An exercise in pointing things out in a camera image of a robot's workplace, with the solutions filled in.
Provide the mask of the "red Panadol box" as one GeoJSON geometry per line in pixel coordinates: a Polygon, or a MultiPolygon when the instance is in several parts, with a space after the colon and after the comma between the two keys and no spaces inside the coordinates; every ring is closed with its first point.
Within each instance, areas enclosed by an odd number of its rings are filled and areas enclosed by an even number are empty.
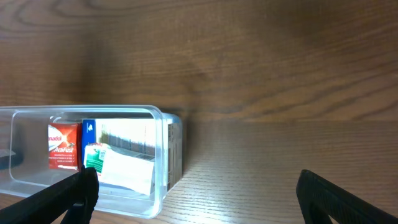
{"type": "Polygon", "coordinates": [[[80,123],[50,123],[48,125],[49,169],[79,170],[80,138],[80,123]]]}

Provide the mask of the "blue fever patch box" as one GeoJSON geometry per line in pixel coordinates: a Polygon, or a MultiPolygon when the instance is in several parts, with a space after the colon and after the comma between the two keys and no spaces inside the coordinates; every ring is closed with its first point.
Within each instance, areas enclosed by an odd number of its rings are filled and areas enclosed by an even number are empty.
{"type": "MultiPolygon", "coordinates": [[[[82,124],[82,162],[85,146],[93,143],[105,143],[155,157],[157,142],[155,134],[155,120],[150,118],[85,119],[82,124]]],[[[180,123],[174,123],[171,119],[167,120],[163,144],[167,162],[155,160],[155,166],[166,166],[164,177],[167,178],[167,188],[171,189],[182,177],[182,125],[180,123]]]]}

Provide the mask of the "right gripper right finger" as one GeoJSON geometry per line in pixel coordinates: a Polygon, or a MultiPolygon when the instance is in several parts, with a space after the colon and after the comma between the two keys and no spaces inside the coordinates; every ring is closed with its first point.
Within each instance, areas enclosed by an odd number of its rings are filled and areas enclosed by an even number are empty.
{"type": "Polygon", "coordinates": [[[306,224],[397,224],[397,218],[310,170],[302,170],[296,194],[306,224]]]}

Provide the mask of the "white green medicine sachet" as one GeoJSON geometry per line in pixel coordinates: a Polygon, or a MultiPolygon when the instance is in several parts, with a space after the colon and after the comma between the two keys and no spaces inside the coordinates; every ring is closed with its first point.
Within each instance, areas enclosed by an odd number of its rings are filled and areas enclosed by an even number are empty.
{"type": "Polygon", "coordinates": [[[97,171],[98,180],[144,195],[150,195],[154,184],[155,157],[105,143],[85,146],[83,164],[97,171]]]}

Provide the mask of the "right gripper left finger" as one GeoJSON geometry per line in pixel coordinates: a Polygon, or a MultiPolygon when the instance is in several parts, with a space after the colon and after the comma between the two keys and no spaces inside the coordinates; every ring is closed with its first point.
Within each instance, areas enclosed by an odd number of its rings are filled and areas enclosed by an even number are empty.
{"type": "Polygon", "coordinates": [[[95,168],[82,167],[46,189],[1,210],[1,223],[88,224],[98,201],[99,182],[95,168]]]}

